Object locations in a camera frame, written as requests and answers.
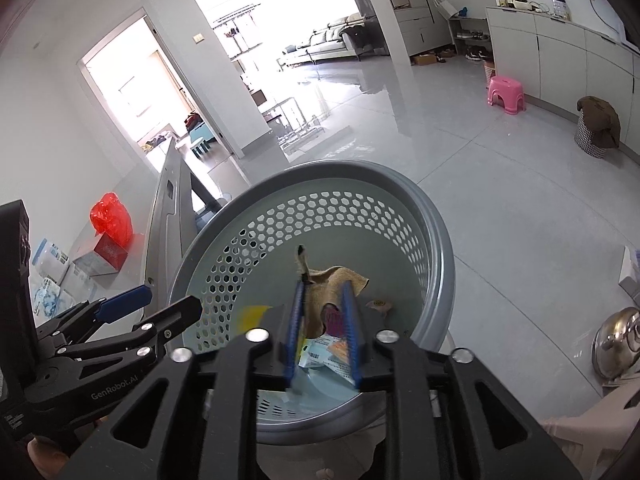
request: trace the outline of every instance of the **reflective floor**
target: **reflective floor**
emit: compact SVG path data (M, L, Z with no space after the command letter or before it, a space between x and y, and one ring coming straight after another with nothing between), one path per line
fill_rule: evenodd
M222 191L328 158L405 174L449 229L456 345L538 418L597 402L591 342L609 314L632 305L618 275L623 246L640 246L638 165L620 152L590 157L573 123L535 106L517 116L489 107L482 66L463 58L411 68L381 57L325 62L287 69L273 88L278 102L295 98L276 110L288 131L211 170Z

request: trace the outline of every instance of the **blue gripper pad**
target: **blue gripper pad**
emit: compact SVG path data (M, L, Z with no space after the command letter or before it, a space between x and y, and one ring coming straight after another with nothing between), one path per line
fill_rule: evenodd
M289 328L285 346L284 377L288 383L293 379L296 370L296 350L298 349L298 335L300 334L300 323L304 313L305 304L305 284L300 281L296 285L296 295L293 298L291 316L289 317Z
M95 319L104 323L113 323L127 314L151 303L153 294L146 285L140 285L103 301L95 314Z
M362 373L360 371L360 318L358 315L358 304L353 295L351 282L345 282L342 286L342 311L344 316L344 335L347 339L349 349L349 364L351 366L351 377L356 388L360 388Z

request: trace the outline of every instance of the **pink stool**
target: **pink stool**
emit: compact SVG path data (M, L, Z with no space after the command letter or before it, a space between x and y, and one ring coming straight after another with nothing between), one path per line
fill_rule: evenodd
M509 77L494 75L489 83L488 103L494 105L494 98L498 96L504 102L504 111L515 115L518 113L518 104L522 102L522 110L526 110L524 104L524 92L522 84Z

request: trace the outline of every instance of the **towel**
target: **towel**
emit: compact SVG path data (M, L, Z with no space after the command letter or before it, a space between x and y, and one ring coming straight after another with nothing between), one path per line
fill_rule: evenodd
M330 267L327 270L309 269L302 246L298 248L297 260L302 277L307 282L303 333L307 339L315 339L324 332L322 310L325 306L333 305L340 310L344 282L351 281L353 294L357 296L367 286L369 280L347 267Z

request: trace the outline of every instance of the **hexagonal holes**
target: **hexagonal holes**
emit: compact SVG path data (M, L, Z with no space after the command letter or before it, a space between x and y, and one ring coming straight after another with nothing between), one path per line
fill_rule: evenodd
M341 225L365 228L393 242L412 263L422 286L426 286L426 265L420 241L393 208L370 196L349 191L310 193L308 197L292 198L265 211L224 248L206 276L206 287L202 292L205 307L202 323L208 326L203 330L209 330L212 337L206 340L206 333L196 332L197 339L203 339L202 344L197 343L198 349L229 341L229 322L233 302L237 301L241 289L239 284L269 252L303 232Z

